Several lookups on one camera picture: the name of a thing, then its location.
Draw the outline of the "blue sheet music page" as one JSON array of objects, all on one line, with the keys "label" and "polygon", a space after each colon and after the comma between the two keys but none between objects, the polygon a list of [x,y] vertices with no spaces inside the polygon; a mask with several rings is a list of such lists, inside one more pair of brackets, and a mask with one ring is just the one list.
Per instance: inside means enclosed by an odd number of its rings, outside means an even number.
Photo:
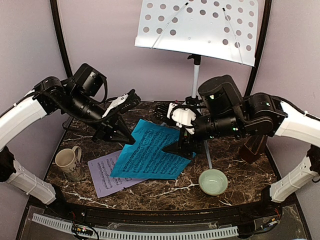
[{"label": "blue sheet music page", "polygon": [[132,132],[133,145],[126,144],[110,174],[111,177],[175,180],[191,162],[167,153],[163,148],[179,138],[179,131],[140,119]]}]

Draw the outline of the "purple sheet music page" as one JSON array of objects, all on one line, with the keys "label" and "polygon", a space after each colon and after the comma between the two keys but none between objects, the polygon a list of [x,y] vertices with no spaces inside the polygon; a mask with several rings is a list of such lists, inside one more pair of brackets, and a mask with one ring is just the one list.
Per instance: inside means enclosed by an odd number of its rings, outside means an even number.
[{"label": "purple sheet music page", "polygon": [[109,196],[146,181],[146,179],[138,178],[111,177],[111,173],[121,152],[121,150],[118,150],[88,161],[87,165],[98,198]]}]

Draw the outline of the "brown wooden metronome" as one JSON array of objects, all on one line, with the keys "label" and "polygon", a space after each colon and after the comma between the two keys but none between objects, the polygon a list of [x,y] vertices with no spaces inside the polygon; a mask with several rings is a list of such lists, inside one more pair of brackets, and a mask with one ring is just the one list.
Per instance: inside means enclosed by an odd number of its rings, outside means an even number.
[{"label": "brown wooden metronome", "polygon": [[241,159],[248,164],[257,161],[265,150],[267,139],[267,135],[250,136],[238,151]]}]

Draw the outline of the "grey folding music stand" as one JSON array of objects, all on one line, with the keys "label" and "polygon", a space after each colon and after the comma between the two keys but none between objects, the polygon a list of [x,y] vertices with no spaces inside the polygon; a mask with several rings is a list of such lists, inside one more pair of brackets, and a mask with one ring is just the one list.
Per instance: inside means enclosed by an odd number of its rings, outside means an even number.
[{"label": "grey folding music stand", "polygon": [[257,13],[255,0],[144,0],[134,45],[189,55],[192,92],[176,104],[194,106],[202,57],[254,65]]}]

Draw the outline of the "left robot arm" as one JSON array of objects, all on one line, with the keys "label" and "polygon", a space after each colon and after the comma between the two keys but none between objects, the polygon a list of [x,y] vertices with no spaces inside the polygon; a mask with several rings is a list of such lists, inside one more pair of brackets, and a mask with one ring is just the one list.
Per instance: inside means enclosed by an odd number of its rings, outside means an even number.
[{"label": "left robot arm", "polygon": [[57,110],[85,123],[95,130],[93,141],[133,145],[135,139],[122,114],[139,105],[141,99],[134,89],[102,101],[93,97],[103,87],[108,89],[107,77],[87,63],[65,80],[50,76],[34,86],[21,100],[0,116],[0,180],[37,198],[60,218],[71,213],[61,190],[26,170],[10,152],[7,145],[33,123]]}]

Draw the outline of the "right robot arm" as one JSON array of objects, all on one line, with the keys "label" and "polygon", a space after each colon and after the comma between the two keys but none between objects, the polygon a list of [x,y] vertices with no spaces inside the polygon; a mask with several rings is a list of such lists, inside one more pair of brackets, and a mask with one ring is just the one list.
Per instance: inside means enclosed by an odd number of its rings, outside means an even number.
[{"label": "right robot arm", "polygon": [[320,120],[284,98],[259,92],[242,97],[230,75],[213,77],[198,88],[196,105],[163,103],[155,116],[179,127],[178,140],[163,148],[186,159],[200,153],[204,141],[221,137],[278,136],[310,144],[302,161],[263,190],[255,213],[266,217],[289,195],[320,175]]}]

